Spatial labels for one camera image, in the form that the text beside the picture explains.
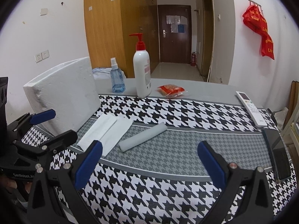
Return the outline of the person left hand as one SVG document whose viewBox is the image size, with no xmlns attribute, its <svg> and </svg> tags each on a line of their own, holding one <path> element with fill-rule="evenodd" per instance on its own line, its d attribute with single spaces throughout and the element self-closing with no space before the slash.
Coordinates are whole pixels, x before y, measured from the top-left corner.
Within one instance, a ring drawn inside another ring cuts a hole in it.
<svg viewBox="0 0 299 224">
<path fill-rule="evenodd" d="M 1 178 L 1 186 L 11 191 L 13 189 L 17 189 L 17 183 L 14 180 L 10 180 L 6 176 L 2 175 Z M 30 193 L 32 183 L 25 184 L 25 190 L 27 193 Z"/>
</svg>

